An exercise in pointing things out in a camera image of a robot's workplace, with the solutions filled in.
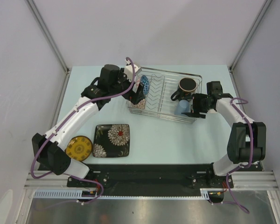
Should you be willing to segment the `light blue cup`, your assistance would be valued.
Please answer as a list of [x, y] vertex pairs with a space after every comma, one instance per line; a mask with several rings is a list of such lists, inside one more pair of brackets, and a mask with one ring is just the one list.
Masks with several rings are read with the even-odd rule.
[[174, 115], [178, 116], [186, 116], [185, 113], [188, 113], [190, 111], [190, 104], [187, 100], [181, 100], [179, 101], [178, 105], [175, 108]]

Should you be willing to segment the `blue triangle pattern bowl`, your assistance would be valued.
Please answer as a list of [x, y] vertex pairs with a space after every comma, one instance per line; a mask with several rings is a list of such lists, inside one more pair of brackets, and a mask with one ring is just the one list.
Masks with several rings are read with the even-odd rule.
[[147, 95], [149, 93], [149, 88], [150, 88], [150, 82], [147, 76], [142, 75], [141, 77], [139, 77], [138, 80], [136, 81], [136, 87], [138, 87], [139, 84], [143, 85], [143, 94]]

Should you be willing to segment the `metal wire dish rack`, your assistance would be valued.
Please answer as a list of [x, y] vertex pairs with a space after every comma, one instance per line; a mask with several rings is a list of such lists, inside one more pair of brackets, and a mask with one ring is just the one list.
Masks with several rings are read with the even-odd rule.
[[180, 79], [184, 77], [194, 79], [197, 84], [195, 93], [201, 93], [203, 82], [202, 76], [184, 72], [142, 67], [142, 71], [136, 76], [135, 81], [137, 81], [142, 75], [147, 76], [150, 82], [149, 93], [145, 97], [146, 107], [144, 110], [133, 108], [133, 104], [128, 101], [126, 104], [130, 113], [157, 117], [176, 122], [194, 123], [196, 120], [195, 118], [174, 115], [178, 102], [172, 101], [170, 97], [177, 90]]

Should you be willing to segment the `red black skull mug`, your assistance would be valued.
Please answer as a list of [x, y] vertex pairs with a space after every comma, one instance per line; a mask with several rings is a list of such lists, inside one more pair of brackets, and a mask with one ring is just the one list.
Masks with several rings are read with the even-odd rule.
[[189, 77], [182, 78], [178, 83], [177, 90], [171, 95], [172, 101], [191, 100], [191, 95], [197, 89], [197, 84], [194, 79]]

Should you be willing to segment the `black square floral plate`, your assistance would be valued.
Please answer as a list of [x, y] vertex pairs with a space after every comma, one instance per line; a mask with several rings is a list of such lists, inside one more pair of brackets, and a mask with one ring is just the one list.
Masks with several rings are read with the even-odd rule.
[[130, 126], [128, 124], [97, 125], [93, 143], [93, 157], [127, 157], [130, 153]]

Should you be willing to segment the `yellow round plate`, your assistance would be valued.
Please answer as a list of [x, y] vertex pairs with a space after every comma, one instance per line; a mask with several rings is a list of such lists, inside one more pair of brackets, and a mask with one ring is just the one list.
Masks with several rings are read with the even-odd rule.
[[75, 136], [68, 143], [65, 153], [77, 161], [86, 160], [93, 150], [92, 141], [86, 136]]

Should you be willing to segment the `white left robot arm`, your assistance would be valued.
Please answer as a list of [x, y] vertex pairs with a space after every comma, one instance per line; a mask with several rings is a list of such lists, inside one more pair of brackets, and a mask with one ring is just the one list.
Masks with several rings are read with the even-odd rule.
[[35, 163], [38, 162], [55, 175], [69, 175], [77, 178], [83, 186], [90, 186], [94, 175], [84, 163], [70, 158], [65, 149], [76, 132], [84, 123], [99, 112], [112, 98], [122, 96], [133, 104], [144, 98], [143, 85], [139, 84], [133, 90], [136, 75], [141, 67], [127, 59], [127, 65], [120, 68], [117, 65], [106, 64], [89, 86], [81, 93], [70, 112], [45, 134], [36, 133], [32, 137], [34, 160], [31, 165], [31, 176], [34, 174]]

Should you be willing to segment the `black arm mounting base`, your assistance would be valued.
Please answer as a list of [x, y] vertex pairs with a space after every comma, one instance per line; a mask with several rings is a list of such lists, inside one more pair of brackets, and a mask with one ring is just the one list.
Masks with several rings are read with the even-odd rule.
[[219, 189], [224, 183], [234, 187], [231, 175], [214, 175], [210, 164], [132, 165], [90, 164], [87, 181], [68, 178], [67, 187], [94, 188], [93, 181], [101, 183], [110, 194], [144, 193], [146, 196], [181, 196], [194, 189]]

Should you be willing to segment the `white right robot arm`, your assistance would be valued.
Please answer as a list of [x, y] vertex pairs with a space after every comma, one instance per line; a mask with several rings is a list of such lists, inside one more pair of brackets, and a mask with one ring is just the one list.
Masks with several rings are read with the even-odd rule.
[[266, 125], [256, 122], [246, 115], [237, 105], [247, 104], [242, 98], [234, 98], [224, 93], [219, 81], [207, 83], [207, 93], [191, 95], [192, 106], [188, 117], [206, 117], [209, 110], [221, 114], [231, 127], [227, 144], [227, 154], [213, 163], [213, 171], [206, 175], [206, 182], [211, 187], [222, 183], [224, 175], [240, 168], [249, 168], [253, 163], [264, 160], [266, 155]]

